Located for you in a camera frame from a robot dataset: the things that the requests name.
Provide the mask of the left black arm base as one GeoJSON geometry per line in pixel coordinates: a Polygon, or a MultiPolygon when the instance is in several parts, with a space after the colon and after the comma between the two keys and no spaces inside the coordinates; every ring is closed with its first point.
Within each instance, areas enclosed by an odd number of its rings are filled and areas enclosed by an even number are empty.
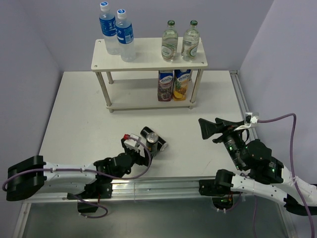
{"type": "Polygon", "coordinates": [[[112,185],[106,183],[104,185],[88,184],[84,187],[84,191],[79,194],[67,194],[67,200],[77,199],[77,211],[81,216],[96,219],[104,217],[108,214],[108,209],[101,205],[101,199],[109,199],[112,194],[112,185]],[[103,209],[102,215],[92,216],[98,209],[103,209]]]}

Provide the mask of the clear glass bottle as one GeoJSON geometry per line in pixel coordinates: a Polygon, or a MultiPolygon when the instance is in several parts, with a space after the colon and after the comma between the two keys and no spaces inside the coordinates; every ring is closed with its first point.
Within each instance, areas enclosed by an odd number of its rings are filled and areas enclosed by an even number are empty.
{"type": "Polygon", "coordinates": [[[185,61],[192,61],[196,57],[200,39],[197,25],[198,22],[196,20],[191,20],[190,28],[184,33],[181,55],[185,61]]]}
{"type": "Polygon", "coordinates": [[[165,61],[173,61],[177,54],[178,33],[175,29],[175,21],[169,20],[167,28],[163,32],[161,42],[161,56],[165,61]]]}

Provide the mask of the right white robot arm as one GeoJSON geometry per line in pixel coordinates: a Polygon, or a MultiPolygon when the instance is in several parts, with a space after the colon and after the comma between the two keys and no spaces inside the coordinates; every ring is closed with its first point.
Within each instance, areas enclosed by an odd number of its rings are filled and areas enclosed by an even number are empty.
{"type": "Polygon", "coordinates": [[[272,150],[259,139],[246,143],[243,132],[256,125],[257,116],[248,115],[243,121],[232,122],[216,118],[214,122],[199,119],[202,138],[215,134],[213,143],[224,144],[234,166],[247,176],[221,169],[213,179],[199,181],[202,196],[222,197],[231,193],[248,193],[282,205],[292,214],[317,214],[317,186],[293,176],[281,161],[272,156],[272,150]]]}

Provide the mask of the blue-label water bottle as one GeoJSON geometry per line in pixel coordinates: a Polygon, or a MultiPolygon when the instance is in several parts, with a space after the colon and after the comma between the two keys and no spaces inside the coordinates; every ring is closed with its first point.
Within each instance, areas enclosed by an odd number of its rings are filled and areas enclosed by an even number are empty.
{"type": "Polygon", "coordinates": [[[124,9],[117,11],[116,34],[119,46],[121,47],[121,59],[125,62],[132,62],[136,59],[134,47],[134,34],[132,22],[127,18],[124,9]]]}
{"type": "Polygon", "coordinates": [[[120,47],[116,35],[116,18],[111,12],[109,3],[103,1],[100,3],[99,21],[106,45],[106,50],[110,55],[120,55],[120,47]]]}

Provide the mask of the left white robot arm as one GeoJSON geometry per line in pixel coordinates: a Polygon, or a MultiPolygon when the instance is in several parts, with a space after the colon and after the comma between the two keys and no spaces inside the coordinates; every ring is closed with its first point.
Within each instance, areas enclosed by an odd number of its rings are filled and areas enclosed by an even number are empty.
{"type": "Polygon", "coordinates": [[[112,181],[131,173],[134,165],[149,168],[157,145],[141,143],[141,138],[126,134],[121,139],[124,151],[88,165],[62,165],[44,161],[37,155],[8,168],[2,188],[7,201],[21,201],[41,193],[67,193],[70,199],[110,198],[112,181]]]}

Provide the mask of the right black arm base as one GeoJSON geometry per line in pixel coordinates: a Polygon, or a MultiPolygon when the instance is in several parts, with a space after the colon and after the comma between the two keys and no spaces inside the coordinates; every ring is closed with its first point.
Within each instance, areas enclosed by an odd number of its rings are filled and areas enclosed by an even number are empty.
{"type": "Polygon", "coordinates": [[[199,194],[211,197],[211,202],[216,212],[233,210],[242,202],[242,193],[231,191],[231,185],[223,182],[216,182],[216,179],[199,180],[199,194]]]}

